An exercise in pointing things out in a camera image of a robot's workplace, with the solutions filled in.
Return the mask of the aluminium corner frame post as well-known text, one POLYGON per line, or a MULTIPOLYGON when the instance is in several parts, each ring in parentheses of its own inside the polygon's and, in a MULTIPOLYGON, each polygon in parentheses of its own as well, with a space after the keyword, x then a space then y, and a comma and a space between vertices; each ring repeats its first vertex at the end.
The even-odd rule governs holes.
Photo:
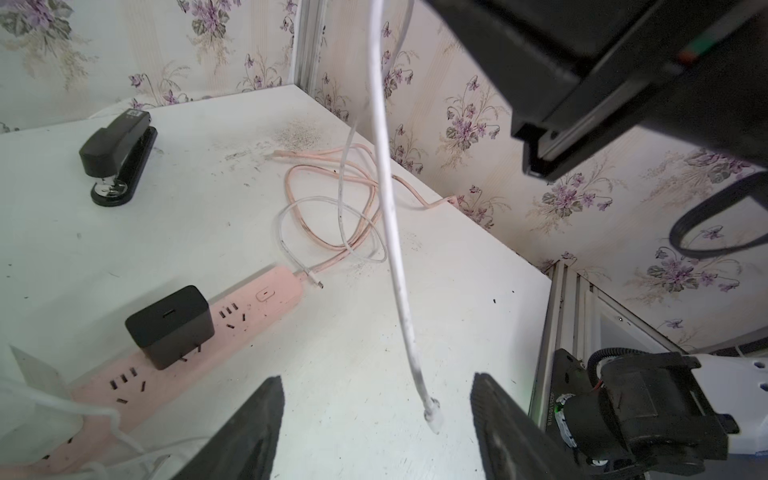
POLYGON ((289 78, 307 94, 314 91, 326 7, 326 0, 297 1, 289 78))

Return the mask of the black power adapter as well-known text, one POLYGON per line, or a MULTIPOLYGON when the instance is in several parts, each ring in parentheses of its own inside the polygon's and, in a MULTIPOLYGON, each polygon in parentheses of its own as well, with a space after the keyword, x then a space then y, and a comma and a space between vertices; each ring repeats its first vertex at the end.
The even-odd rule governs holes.
POLYGON ((157 370, 180 361, 215 334, 208 301, 194 285, 130 315, 125 326, 157 370))

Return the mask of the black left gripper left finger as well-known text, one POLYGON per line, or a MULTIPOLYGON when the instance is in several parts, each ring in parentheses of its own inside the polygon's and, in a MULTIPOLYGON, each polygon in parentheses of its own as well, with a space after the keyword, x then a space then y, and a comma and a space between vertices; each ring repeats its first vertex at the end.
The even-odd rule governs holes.
POLYGON ((267 378, 174 478, 268 479, 277 453, 284 407, 281 378, 267 378))

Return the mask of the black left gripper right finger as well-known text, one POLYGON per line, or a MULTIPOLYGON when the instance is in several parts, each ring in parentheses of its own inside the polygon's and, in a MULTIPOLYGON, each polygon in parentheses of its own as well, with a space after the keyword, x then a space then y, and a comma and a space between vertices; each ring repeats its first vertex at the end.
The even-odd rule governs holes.
POLYGON ((470 405, 487 480, 585 477, 491 375, 474 375, 470 405))

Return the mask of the black stapler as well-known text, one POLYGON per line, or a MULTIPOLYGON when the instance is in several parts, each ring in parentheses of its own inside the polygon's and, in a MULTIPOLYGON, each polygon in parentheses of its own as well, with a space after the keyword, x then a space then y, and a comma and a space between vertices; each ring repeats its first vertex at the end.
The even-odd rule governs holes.
POLYGON ((130 108, 98 129, 79 150, 85 174, 96 179, 91 200, 117 207, 134 196, 157 138, 147 111, 130 108))

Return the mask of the pink power strip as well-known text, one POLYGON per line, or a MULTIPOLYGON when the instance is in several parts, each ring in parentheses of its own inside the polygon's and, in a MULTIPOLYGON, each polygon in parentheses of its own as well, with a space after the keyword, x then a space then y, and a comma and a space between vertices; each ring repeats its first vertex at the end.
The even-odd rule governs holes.
MULTIPOLYGON (((170 366, 160 370, 145 353, 136 351, 69 384, 72 400, 118 411, 120 430, 131 432, 233 354, 253 345, 258 334, 299 303, 303 278, 282 265, 269 269, 211 304, 213 336, 187 348, 170 366)), ((1 477, 73 472, 117 441, 109 418, 87 416, 77 434, 29 466, 3 465, 1 477)))

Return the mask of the white charger plug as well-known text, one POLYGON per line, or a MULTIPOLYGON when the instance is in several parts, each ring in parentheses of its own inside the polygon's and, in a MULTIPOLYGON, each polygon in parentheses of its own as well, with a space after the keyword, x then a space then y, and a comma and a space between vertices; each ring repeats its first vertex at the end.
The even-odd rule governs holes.
MULTIPOLYGON (((71 395, 59 372, 42 360, 10 345, 1 347, 1 377, 62 399, 71 395)), ((83 427, 83 418, 10 393, 1 392, 1 464, 36 463, 83 427)))

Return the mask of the aluminium mounting rail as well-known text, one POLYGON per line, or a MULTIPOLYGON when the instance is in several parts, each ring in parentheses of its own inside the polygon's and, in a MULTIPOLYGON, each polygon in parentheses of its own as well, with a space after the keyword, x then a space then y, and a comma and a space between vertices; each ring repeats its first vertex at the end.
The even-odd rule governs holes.
POLYGON ((549 294, 529 415, 547 426, 554 354, 565 349, 580 362, 602 347, 630 347, 652 353, 684 350, 576 269, 558 261, 547 270, 549 294))

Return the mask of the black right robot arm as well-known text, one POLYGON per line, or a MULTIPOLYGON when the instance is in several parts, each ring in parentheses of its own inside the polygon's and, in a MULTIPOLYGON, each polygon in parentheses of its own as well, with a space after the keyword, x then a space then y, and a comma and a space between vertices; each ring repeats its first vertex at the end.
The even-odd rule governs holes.
POLYGON ((592 86, 637 63, 611 46, 647 1, 466 1, 449 22, 421 7, 410 120, 434 190, 543 270, 565 266, 677 345, 722 349, 767 334, 767 251, 691 260, 669 244, 690 208, 754 165, 633 128, 554 181, 522 169, 520 124, 560 131, 593 107, 592 86))

